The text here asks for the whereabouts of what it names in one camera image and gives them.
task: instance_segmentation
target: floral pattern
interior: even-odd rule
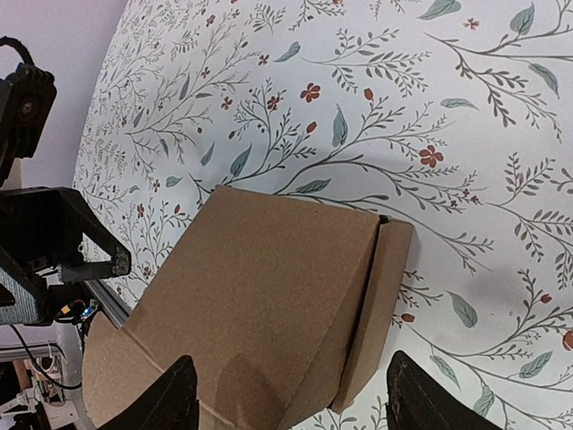
[[[573,429],[572,31],[572,0],[131,0],[74,181],[133,252],[114,289],[137,304],[217,185],[405,219],[381,369]],[[386,399],[380,371],[297,429],[381,430]]]

